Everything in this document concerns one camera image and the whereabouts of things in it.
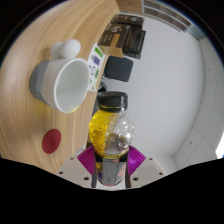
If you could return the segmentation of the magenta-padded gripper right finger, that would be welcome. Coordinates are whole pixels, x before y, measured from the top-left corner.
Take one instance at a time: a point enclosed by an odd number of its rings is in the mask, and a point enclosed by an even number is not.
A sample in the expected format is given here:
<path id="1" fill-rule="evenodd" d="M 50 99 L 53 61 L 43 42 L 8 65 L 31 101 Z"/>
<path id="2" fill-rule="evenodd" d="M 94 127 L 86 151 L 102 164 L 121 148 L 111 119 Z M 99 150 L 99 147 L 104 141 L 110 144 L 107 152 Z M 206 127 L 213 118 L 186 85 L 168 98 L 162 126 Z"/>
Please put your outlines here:
<path id="1" fill-rule="evenodd" d="M 144 156 L 130 146 L 125 171 L 125 187 L 140 188 L 166 176 L 166 172 L 153 157 Z"/>

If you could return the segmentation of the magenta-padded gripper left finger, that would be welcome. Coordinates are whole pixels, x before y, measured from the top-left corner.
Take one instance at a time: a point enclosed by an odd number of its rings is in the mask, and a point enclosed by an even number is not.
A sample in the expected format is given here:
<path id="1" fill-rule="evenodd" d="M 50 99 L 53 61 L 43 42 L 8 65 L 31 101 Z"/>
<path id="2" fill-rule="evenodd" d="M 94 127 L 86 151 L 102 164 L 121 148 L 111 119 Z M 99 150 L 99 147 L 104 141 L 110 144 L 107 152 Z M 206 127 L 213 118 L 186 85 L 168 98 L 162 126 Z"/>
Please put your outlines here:
<path id="1" fill-rule="evenodd" d="M 95 188 L 97 174 L 95 167 L 94 147 L 80 148 L 59 168 L 56 175 L 84 188 Z"/>

